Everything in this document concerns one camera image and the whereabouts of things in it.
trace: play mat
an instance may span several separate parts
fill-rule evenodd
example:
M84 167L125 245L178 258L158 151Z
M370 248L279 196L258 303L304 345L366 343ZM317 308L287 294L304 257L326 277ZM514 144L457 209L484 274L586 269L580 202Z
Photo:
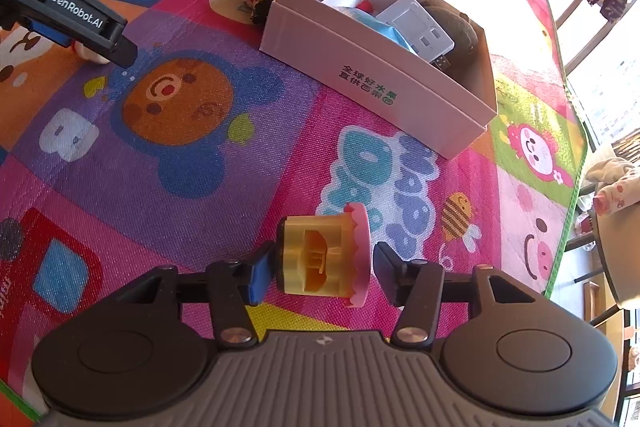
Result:
M404 259L487 263L549 295L585 140L547 0L446 0L484 27L498 101L487 133L449 162L261 54L243 0L102 1L129 19L132 68L85 63L20 27L1 35L0 378L36 410L30 357L51 328L153 266L202 270L273 238L282 216L347 201ZM136 94L163 75L184 89L143 110ZM362 309L272 286L249 311L261 335L389 336L399 314L375 279ZM447 305L439 334L463 320ZM211 334L203 305L184 321Z

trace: floor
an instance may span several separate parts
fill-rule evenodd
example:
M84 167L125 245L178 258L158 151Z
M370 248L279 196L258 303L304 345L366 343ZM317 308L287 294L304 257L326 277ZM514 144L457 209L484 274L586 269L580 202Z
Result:
M580 318L584 318L584 283L574 283L574 279L590 272L591 252L584 248L564 252L556 285L551 293L551 300L572 312Z

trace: chair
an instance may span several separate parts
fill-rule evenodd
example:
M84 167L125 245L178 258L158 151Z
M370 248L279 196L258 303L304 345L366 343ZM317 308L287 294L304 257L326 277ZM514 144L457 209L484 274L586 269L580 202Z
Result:
M593 209L588 210L588 214L593 230L568 241L564 251L596 242L601 267L574 282L604 272L616 304L591 320L593 326L599 326L621 309L640 308L640 204L607 216L598 216Z

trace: metal screw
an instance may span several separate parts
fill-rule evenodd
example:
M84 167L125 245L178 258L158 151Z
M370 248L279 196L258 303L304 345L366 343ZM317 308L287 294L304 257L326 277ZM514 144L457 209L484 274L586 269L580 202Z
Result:
M429 338L429 335L422 328L407 327L398 330L396 337L405 344L418 344Z
M227 328L220 333L220 338L227 344L244 344L249 342L254 336L251 331L244 328Z

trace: pink cardboard box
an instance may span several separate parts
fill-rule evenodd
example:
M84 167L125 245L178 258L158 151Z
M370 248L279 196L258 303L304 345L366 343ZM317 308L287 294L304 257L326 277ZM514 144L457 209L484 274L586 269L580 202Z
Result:
M378 13L397 0L369 1ZM443 0L418 1L449 7ZM466 89L321 0L274 2L260 49L451 159L484 133L496 115L494 74L484 30L472 25L478 33L479 49L462 79ZM351 82L359 77L359 83Z

